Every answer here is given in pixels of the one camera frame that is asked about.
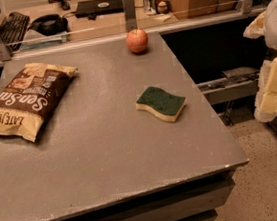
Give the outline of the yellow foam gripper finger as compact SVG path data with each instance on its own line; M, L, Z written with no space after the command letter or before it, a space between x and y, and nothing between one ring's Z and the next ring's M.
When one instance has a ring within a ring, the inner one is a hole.
M265 19L265 12L259 14L249 25L245 28L243 36L245 38L250 39L257 39L264 35L264 19Z
M254 117L261 123L271 122L277 117L277 57L264 61L258 79Z

